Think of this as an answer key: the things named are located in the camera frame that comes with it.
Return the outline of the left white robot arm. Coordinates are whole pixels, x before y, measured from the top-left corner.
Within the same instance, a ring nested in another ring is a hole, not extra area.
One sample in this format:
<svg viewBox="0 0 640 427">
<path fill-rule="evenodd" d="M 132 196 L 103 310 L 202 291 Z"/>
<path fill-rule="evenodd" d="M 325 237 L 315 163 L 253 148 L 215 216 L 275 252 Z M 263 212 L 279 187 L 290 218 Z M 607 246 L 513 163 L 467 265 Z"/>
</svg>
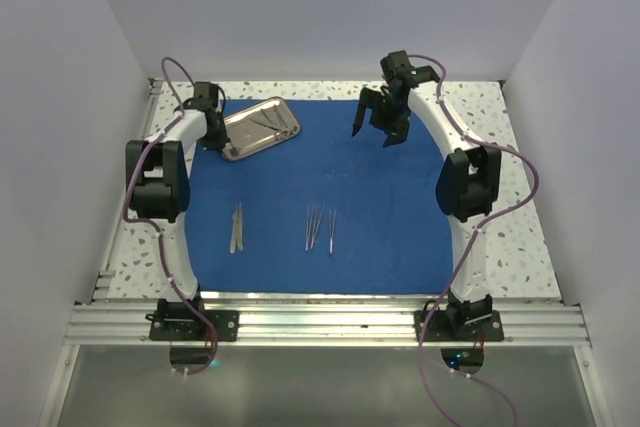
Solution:
<svg viewBox="0 0 640 427">
<path fill-rule="evenodd" d="M 185 339 L 201 337 L 208 316 L 199 303 L 199 283 L 186 246 L 185 216 L 191 188 L 185 153 L 200 144 L 222 151 L 229 143 L 223 113 L 226 95 L 212 82 L 193 84 L 192 96 L 160 131 L 125 147 L 126 192 L 122 208 L 128 224 L 150 227 L 158 244 L 160 270 L 166 287 L 160 299 L 182 305 L 172 326 Z"/>
</svg>

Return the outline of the steel tweezers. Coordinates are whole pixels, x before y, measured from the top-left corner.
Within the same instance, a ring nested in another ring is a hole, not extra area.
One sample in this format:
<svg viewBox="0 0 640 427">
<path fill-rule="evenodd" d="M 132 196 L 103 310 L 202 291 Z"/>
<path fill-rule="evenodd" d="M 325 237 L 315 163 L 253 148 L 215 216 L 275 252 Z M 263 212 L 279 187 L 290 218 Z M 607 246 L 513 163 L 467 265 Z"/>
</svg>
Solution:
<svg viewBox="0 0 640 427">
<path fill-rule="evenodd" d="M 325 205 L 315 205 L 315 212 L 314 212 L 314 228 L 313 228 L 313 232 L 312 232 L 312 240 L 311 240 L 311 247 L 310 250 L 312 250 L 315 246 L 315 242 L 317 239 L 317 235 L 320 229 L 320 225 L 322 222 L 322 218 L 323 218 L 323 214 L 324 214 L 324 209 L 325 209 Z"/>
<path fill-rule="evenodd" d="M 305 252 L 308 252 L 311 247 L 312 240 L 312 232 L 314 228 L 314 212 L 315 205 L 309 205 L 307 207 L 307 217 L 306 217 L 306 229 L 305 229 Z"/>
<path fill-rule="evenodd" d="M 336 231 L 337 210 L 333 209 L 329 211 L 328 226 L 329 226 L 329 254 L 334 253 L 335 231 Z"/>
</svg>

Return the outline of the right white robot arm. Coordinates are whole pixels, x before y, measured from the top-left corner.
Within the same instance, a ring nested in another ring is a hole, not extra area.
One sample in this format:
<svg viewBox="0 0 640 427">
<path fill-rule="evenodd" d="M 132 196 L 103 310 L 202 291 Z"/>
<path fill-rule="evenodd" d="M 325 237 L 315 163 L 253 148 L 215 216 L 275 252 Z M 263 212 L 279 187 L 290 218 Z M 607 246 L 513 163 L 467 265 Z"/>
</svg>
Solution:
<svg viewBox="0 0 640 427">
<path fill-rule="evenodd" d="M 440 62 L 416 67 L 407 52 L 396 51 L 380 65 L 384 84 L 378 90 L 361 89 L 352 133 L 369 123 L 385 134 L 384 147 L 398 145 L 407 140 L 414 115 L 436 143 L 443 158 L 436 202 L 449 219 L 456 262 L 445 288 L 445 326 L 454 338 L 468 339 L 493 311 L 479 230 L 498 198 L 501 151 L 474 138 L 462 117 L 446 105 L 446 69 Z"/>
</svg>

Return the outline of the steel instrument tray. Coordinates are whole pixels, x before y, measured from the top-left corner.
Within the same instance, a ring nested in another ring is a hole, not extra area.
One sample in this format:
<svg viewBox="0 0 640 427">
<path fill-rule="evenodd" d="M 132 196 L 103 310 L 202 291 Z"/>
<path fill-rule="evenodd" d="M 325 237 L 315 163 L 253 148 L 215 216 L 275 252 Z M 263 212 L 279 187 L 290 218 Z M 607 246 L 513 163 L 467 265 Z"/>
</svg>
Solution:
<svg viewBox="0 0 640 427">
<path fill-rule="evenodd" d="M 252 119 L 263 120 L 260 110 L 264 109 L 276 122 L 276 112 L 280 114 L 288 127 L 297 127 L 297 133 L 284 140 L 275 140 L 273 132 L 252 122 Z M 252 106 L 224 117 L 229 142 L 222 150 L 222 157 L 230 162 L 243 160 L 268 148 L 288 141 L 301 132 L 301 125 L 281 97 L 271 97 Z"/>
</svg>

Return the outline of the steel scalpel handle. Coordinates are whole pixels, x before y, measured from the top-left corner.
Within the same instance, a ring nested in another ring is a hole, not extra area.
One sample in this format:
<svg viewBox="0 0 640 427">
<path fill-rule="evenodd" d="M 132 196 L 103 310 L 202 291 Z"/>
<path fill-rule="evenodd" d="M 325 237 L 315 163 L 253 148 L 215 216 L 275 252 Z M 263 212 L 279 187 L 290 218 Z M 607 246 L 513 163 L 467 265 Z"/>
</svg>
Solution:
<svg viewBox="0 0 640 427">
<path fill-rule="evenodd" d="M 244 250 L 243 242 L 243 205 L 242 202 L 238 202 L 235 212 L 235 242 L 236 250 Z"/>
<path fill-rule="evenodd" d="M 230 241 L 229 251 L 231 254 L 234 254 L 237 249 L 237 227 L 238 226 L 238 204 L 236 204 L 234 208 L 234 212 L 232 214 L 232 234 Z"/>
</svg>

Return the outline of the blue surgical cloth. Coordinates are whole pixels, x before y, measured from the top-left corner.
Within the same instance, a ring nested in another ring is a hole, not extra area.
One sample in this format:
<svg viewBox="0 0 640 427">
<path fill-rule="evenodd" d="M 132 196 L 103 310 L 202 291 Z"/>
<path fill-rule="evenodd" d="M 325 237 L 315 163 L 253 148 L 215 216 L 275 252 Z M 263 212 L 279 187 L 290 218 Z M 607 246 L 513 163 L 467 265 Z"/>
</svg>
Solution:
<svg viewBox="0 0 640 427">
<path fill-rule="evenodd" d="M 454 267 L 447 218 L 435 197 L 438 147 L 413 120 L 408 139 L 383 147 L 352 101 L 293 101 L 294 139 L 230 162 L 197 149 L 186 240 L 205 291 L 436 294 Z M 243 205 L 244 250 L 231 254 L 232 214 Z M 307 207 L 325 205 L 305 252 Z M 329 254 L 329 211 L 337 210 Z"/>
</svg>

